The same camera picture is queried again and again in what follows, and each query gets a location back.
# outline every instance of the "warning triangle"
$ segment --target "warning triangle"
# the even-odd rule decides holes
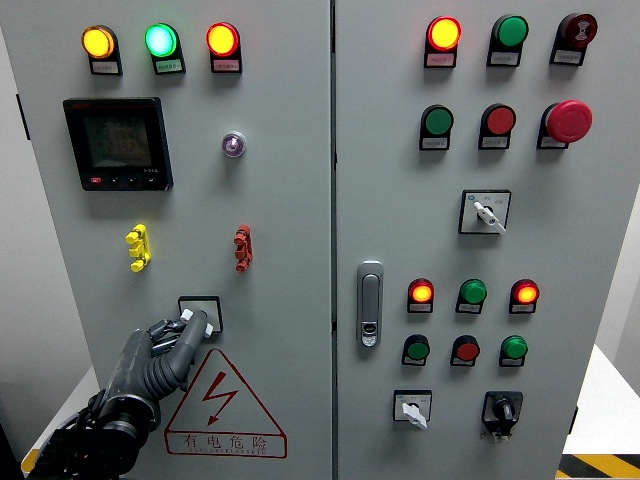
[[[229,358],[207,353],[164,432],[176,455],[286,458],[287,437]]]

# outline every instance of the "small round indicator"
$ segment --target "small round indicator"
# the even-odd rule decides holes
[[[220,57],[232,55],[240,45],[240,36],[230,23],[216,23],[207,31],[207,46],[211,53]]]
[[[478,304],[487,298],[487,287],[482,280],[467,280],[460,287],[460,296],[466,303]]]
[[[433,299],[433,284],[424,278],[414,280],[409,285],[409,295],[414,302],[428,302]]]
[[[474,343],[464,343],[458,347],[456,355],[463,362],[470,362],[478,358],[480,348]]]
[[[491,133],[504,135],[516,124],[516,113],[511,107],[498,103],[485,110],[483,119],[486,119],[485,124]]]
[[[407,354],[414,360],[423,360],[429,356],[429,345],[413,343],[407,348]]]
[[[433,48],[446,52],[458,45],[462,27],[453,17],[438,17],[429,24],[427,36]]]
[[[524,357],[529,350],[527,342],[520,335],[511,335],[502,342],[502,352],[513,360]]]
[[[89,27],[82,33],[82,47],[92,58],[107,58],[116,48],[115,35],[103,25]]]
[[[572,13],[560,23],[560,35],[574,48],[585,48],[598,32],[598,22],[588,13]]]
[[[173,28],[164,23],[151,25],[147,29],[144,41],[152,55],[168,57],[178,47],[178,36]]]
[[[494,32],[496,39],[505,47],[516,47],[529,35],[529,25],[520,16],[505,15],[496,22]]]
[[[453,126],[453,114],[448,108],[434,107],[425,119],[425,127],[432,135],[443,135]]]
[[[519,280],[511,289],[514,300],[522,304],[531,304],[538,300],[540,289],[533,280]]]
[[[580,100],[565,100],[553,106],[547,114],[549,135],[558,142],[573,143],[584,137],[593,123],[589,105]]]

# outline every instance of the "robotic arm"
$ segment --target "robotic arm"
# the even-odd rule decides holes
[[[196,349],[212,332],[207,314],[190,310],[133,332],[107,387],[53,433],[28,478],[110,480],[131,470],[160,424],[160,400],[186,390]]]

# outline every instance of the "yellow indicator light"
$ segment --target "yellow indicator light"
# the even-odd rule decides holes
[[[431,287],[427,285],[420,285],[413,289],[411,292],[411,296],[416,302],[428,302],[431,300],[431,296],[433,295],[433,291]]]
[[[460,41],[462,27],[453,17],[438,17],[429,25],[429,43],[436,50],[447,51]]]
[[[538,298],[538,289],[535,287],[523,287],[518,290],[518,301],[521,303],[531,303]]]
[[[82,47],[92,58],[107,58],[116,47],[114,34],[102,25],[89,27],[82,34]]]
[[[214,55],[226,57],[236,51],[240,43],[238,31],[228,23],[216,23],[207,32],[207,45]]]

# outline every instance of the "lightning bolt symbol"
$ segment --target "lightning bolt symbol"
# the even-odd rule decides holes
[[[218,373],[218,376],[216,377],[216,379],[213,381],[213,383],[211,384],[211,387],[209,388],[209,390],[207,391],[206,395],[204,396],[204,398],[202,399],[202,401],[207,401],[207,400],[213,400],[216,398],[223,398],[223,397],[227,397],[227,399],[225,400],[225,402],[222,404],[222,406],[220,407],[220,409],[215,413],[215,415],[212,415],[209,417],[209,423],[207,423],[207,426],[210,426],[212,424],[214,424],[215,422],[218,421],[218,415],[220,414],[220,412],[222,410],[224,410],[224,408],[229,405],[229,402],[231,400],[233,400],[233,397],[236,396],[236,393],[238,393],[238,390],[234,390],[232,392],[225,392],[225,393],[218,393],[217,395],[213,395],[213,392],[216,388],[218,388],[218,386],[222,383],[222,380],[224,380],[224,377],[226,377],[227,374],[224,372],[220,372]]]

